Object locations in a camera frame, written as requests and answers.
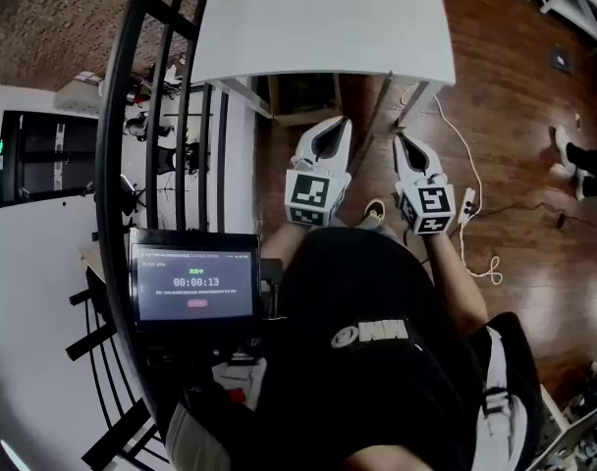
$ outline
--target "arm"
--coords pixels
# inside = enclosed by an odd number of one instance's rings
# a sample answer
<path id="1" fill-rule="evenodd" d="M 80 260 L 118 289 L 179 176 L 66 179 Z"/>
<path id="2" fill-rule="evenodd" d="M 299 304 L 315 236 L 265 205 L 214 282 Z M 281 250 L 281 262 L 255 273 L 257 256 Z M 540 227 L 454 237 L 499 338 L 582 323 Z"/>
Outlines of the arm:
<path id="1" fill-rule="evenodd" d="M 261 247 L 261 258 L 279 258 L 284 272 L 292 262 L 302 240 L 309 232 L 308 227 L 285 223 Z"/>
<path id="2" fill-rule="evenodd" d="M 452 242 L 444 233 L 423 237 L 434 275 L 434 285 L 443 293 L 447 311 L 465 337 L 488 323 L 486 302 L 466 271 Z"/>
<path id="3" fill-rule="evenodd" d="M 345 471 L 431 471 L 407 448 L 376 445 L 363 448 L 345 461 Z"/>

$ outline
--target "black pants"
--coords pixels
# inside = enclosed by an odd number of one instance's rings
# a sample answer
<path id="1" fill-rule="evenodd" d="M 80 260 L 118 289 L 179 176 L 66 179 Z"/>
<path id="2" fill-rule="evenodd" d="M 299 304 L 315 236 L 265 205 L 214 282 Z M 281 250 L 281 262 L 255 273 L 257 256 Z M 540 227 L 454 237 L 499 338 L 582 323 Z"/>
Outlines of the black pants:
<path id="1" fill-rule="evenodd" d="M 597 150 L 583 150 L 573 143 L 567 145 L 567 157 L 579 169 L 588 171 L 593 177 L 584 179 L 583 192 L 585 197 L 597 195 Z"/>

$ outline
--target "white sneaker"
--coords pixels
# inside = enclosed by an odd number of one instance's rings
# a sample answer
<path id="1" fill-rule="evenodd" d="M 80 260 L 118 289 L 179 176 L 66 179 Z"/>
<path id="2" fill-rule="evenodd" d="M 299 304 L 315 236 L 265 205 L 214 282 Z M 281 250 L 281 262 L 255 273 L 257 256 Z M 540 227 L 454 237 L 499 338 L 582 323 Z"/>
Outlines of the white sneaker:
<path id="1" fill-rule="evenodd" d="M 589 174 L 583 169 L 577 170 L 577 185 L 575 186 L 575 198 L 577 200 L 584 199 L 584 179 L 588 176 Z"/>
<path id="2" fill-rule="evenodd" d="M 558 126 L 556 128 L 554 140 L 559 152 L 561 152 L 561 162 L 563 163 L 563 166 L 565 166 L 571 171 L 572 174 L 574 174 L 575 164 L 571 163 L 569 157 L 567 156 L 567 145 L 570 144 L 571 141 L 567 131 L 565 130 L 565 126 Z"/>

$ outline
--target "brown carpet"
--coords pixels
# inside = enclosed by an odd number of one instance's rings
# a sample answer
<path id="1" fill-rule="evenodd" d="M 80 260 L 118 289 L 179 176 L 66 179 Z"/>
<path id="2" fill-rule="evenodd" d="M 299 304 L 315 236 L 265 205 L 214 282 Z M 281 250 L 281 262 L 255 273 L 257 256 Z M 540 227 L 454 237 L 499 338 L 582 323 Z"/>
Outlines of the brown carpet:
<path id="1" fill-rule="evenodd" d="M 197 0 L 184 0 L 191 18 Z M 81 71 L 103 76 L 127 0 L 0 0 L 0 84 L 57 90 Z M 162 25 L 146 17 L 134 71 L 156 58 Z M 175 35 L 171 55 L 186 50 Z"/>

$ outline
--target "wooden floor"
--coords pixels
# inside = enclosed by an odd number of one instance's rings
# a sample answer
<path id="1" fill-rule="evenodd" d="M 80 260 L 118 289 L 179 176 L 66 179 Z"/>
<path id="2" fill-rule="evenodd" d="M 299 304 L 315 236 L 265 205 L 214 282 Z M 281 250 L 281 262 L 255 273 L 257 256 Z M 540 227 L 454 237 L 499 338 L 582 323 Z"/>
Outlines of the wooden floor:
<path id="1" fill-rule="evenodd" d="M 577 143 L 597 147 L 597 58 L 587 58 L 596 44 L 554 16 L 541 15 L 535 2 L 445 0 L 445 6 L 457 85 L 439 97 L 470 145 L 484 183 L 482 214 L 489 215 L 466 229 L 467 262 L 479 272 L 487 270 L 493 255 L 501 257 L 503 283 L 494 287 L 487 278 L 478 280 L 490 312 L 518 314 L 541 380 L 562 402 L 588 363 L 597 360 L 597 227 L 567 220 L 558 230 L 559 213 L 552 208 L 597 224 L 597 199 L 574 199 L 570 181 L 555 173 L 559 158 L 550 136 L 552 127 L 564 124 Z M 570 54 L 572 75 L 550 66 L 555 44 Z M 365 126 L 380 83 L 379 78 L 344 78 L 345 113 L 357 128 Z M 391 197 L 396 180 L 391 127 L 406 89 L 396 84 L 388 94 L 374 140 L 340 210 L 349 224 L 369 199 L 382 197 L 388 204 L 387 223 L 398 233 L 404 229 Z M 261 127 L 257 185 L 264 237 L 285 219 L 285 171 L 302 131 Z M 409 133 L 439 153 L 458 204 L 467 186 L 477 188 L 465 150 L 435 103 Z M 541 202 L 547 205 L 532 210 Z M 512 204 L 518 208 L 493 213 Z M 420 241 L 410 244 L 424 258 Z"/>

